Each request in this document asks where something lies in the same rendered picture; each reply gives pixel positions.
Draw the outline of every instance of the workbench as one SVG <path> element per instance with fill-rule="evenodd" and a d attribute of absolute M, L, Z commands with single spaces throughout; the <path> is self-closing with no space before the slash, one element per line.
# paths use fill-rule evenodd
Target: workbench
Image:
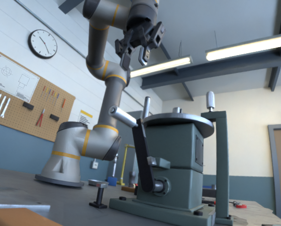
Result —
<path fill-rule="evenodd" d="M 0 187 L 10 187 L 25 191 L 39 202 L 49 204 L 49 212 L 37 213 L 63 226 L 170 226 L 170 224 L 110 208 L 99 210 L 89 206 L 89 202 L 96 200 L 98 189 L 89 186 L 88 182 L 85 182 L 84 187 L 81 188 L 66 187 L 36 180 L 34 176 L 34 174 L 30 173 L 0 169 Z M 109 186 L 104 190 L 102 203 L 109 205 L 110 198 L 119 196 L 136 197 L 133 193 L 121 191 L 121 186 Z M 246 204 L 248 207 L 247 209 L 237 209 L 230 204 L 229 214 L 234 216 L 234 226 L 281 225 L 281 219 L 272 214 L 272 210 L 266 209 L 256 202 L 238 202 Z"/>

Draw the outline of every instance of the notice paper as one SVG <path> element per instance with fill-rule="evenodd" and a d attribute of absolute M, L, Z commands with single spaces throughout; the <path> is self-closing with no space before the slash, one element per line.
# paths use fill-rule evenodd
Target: notice paper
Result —
<path fill-rule="evenodd" d="M 91 119 L 92 119 L 92 115 L 91 114 L 81 110 L 78 122 L 84 123 L 87 126 L 89 126 L 90 122 L 91 122 Z"/>
<path fill-rule="evenodd" d="M 30 102 L 39 77 L 0 54 L 0 89 Z"/>

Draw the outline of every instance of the green vertical post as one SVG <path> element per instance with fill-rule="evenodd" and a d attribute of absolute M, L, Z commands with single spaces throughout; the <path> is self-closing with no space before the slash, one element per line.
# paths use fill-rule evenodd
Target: green vertical post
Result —
<path fill-rule="evenodd" d="M 201 117 L 216 122 L 216 218 L 215 223 L 232 225 L 229 218 L 229 145 L 226 111 L 202 113 Z"/>

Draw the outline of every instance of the ceiling light fixture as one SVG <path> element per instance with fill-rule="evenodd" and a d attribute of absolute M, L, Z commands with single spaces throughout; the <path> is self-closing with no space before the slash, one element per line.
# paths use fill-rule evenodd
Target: ceiling light fixture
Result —
<path fill-rule="evenodd" d="M 145 66 L 140 69 L 137 69 L 137 70 L 133 70 L 133 71 L 131 71 L 130 76 L 131 76 L 131 78 L 133 78 L 133 77 L 141 76 L 144 74 L 164 71 L 164 70 L 171 69 L 174 67 L 179 67 L 182 65 L 189 65 L 192 63 L 193 63 L 193 61 L 192 61 L 191 56 L 184 56 L 184 57 L 182 56 L 182 57 L 179 57 L 176 59 L 171 59 L 171 60 L 159 63 L 159 64 L 149 65 L 149 66 Z"/>
<path fill-rule="evenodd" d="M 208 61 L 281 47 L 281 34 L 206 51 Z"/>

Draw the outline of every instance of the wall clock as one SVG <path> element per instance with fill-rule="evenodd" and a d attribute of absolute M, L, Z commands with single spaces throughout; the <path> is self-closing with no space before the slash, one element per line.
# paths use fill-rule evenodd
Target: wall clock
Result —
<path fill-rule="evenodd" d="M 33 31 L 28 36 L 28 46 L 37 57 L 42 59 L 52 58 L 58 48 L 55 38 L 44 30 Z"/>

